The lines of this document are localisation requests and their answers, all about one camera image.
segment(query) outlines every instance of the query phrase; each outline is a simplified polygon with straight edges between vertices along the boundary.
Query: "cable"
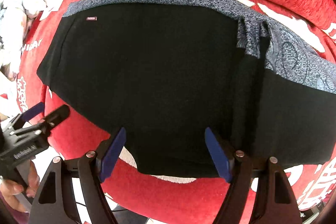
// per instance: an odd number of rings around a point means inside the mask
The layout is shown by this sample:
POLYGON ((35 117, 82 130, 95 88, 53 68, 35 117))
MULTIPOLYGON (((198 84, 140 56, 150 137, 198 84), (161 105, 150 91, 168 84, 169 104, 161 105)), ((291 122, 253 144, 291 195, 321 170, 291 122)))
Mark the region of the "cable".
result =
POLYGON ((82 205, 82 206, 86 207, 84 204, 82 204, 82 203, 80 203, 80 202, 77 202, 77 201, 76 201, 76 203, 79 204, 79 205, 82 205))
MULTIPOLYGON (((82 206, 86 207, 86 205, 84 205, 84 204, 82 204, 82 203, 80 203, 80 202, 77 202, 77 201, 76 201, 76 203, 79 204, 79 205, 82 205, 82 206)), ((115 213, 115 212, 122 212, 122 211, 127 211, 127 209, 112 210, 112 213, 115 213)))
POLYGON ((112 210, 112 213, 115 213, 115 212, 122 212, 122 211, 128 211, 128 210, 127 210, 127 209, 112 210))

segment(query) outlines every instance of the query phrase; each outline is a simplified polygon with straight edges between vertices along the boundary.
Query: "black clamp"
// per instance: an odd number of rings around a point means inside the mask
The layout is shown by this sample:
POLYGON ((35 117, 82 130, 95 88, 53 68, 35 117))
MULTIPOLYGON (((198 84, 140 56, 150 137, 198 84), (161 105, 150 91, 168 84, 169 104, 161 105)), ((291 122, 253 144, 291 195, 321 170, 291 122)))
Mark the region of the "black clamp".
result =
POLYGON ((26 196, 28 187, 29 159, 48 149, 50 130, 64 121, 70 113, 63 105, 45 116, 33 126, 23 128, 26 122, 44 111, 44 104, 39 103, 22 114, 14 117, 0 132, 0 175, 3 179, 13 180, 24 187, 24 192, 17 199, 29 212, 33 198, 26 196))
POLYGON ((258 189, 250 224, 302 224, 292 187, 278 160, 250 158, 206 129, 205 140, 218 174, 230 182, 229 190, 213 224, 239 224, 252 178, 258 189))
POLYGON ((92 224, 118 224, 100 184, 111 176, 125 142, 126 131, 120 128, 95 151, 88 151, 81 158, 63 161, 55 157, 36 193, 29 224, 81 223, 72 178, 80 179, 92 224))

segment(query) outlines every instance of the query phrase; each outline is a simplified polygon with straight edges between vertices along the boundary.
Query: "black garment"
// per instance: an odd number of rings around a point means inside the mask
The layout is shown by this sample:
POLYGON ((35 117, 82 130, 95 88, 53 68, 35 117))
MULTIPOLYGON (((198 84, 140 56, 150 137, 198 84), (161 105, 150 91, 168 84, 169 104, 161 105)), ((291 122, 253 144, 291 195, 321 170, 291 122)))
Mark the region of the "black garment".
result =
POLYGON ((62 18, 37 74, 102 129, 124 126, 140 172, 217 177, 204 131, 223 131, 236 34, 207 8, 100 6, 62 18))
POLYGON ((124 126, 125 146, 145 174, 217 177, 208 126, 236 149, 276 156, 284 167, 329 160, 336 96, 265 70, 269 39, 260 41, 260 59, 246 55, 236 48, 237 27, 203 7, 95 7, 62 18, 37 74, 107 132, 124 126))
POLYGON ((146 224, 147 221, 149 220, 148 217, 139 215, 130 210, 126 210, 120 205, 115 207, 113 211, 118 211, 118 210, 120 211, 113 212, 113 215, 116 218, 117 222, 120 224, 146 224))

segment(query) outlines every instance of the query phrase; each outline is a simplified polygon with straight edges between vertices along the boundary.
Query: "white crumpled fabric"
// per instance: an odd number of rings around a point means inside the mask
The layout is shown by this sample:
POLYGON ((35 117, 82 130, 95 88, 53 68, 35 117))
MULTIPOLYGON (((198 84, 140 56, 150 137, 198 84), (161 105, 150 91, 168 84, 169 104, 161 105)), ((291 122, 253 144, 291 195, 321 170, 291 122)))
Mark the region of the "white crumpled fabric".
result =
POLYGON ((45 8, 44 0, 0 0, 0 66, 10 64, 11 75, 18 74, 23 41, 33 19, 45 8))

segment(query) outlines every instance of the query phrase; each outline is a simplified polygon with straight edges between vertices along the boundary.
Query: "silver bolt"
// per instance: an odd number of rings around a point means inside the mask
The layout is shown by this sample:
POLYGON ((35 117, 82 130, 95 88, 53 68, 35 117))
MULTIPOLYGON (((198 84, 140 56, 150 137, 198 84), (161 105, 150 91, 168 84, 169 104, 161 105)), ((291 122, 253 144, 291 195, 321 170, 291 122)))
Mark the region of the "silver bolt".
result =
POLYGON ((93 158, 93 157, 95 156, 95 154, 96 154, 96 152, 94 152, 94 151, 89 151, 89 152, 86 153, 86 156, 87 156, 88 158, 93 158))
POLYGON ((239 158, 242 158, 245 156, 245 153, 242 150, 237 150, 236 151, 236 156, 239 158))
POLYGON ((278 163, 278 159, 276 157, 270 157, 269 161, 273 164, 277 164, 278 163))
POLYGON ((61 157, 55 157, 55 158, 53 158, 53 160, 52 160, 52 162, 53 163, 58 163, 58 162, 60 162, 61 161, 61 157))

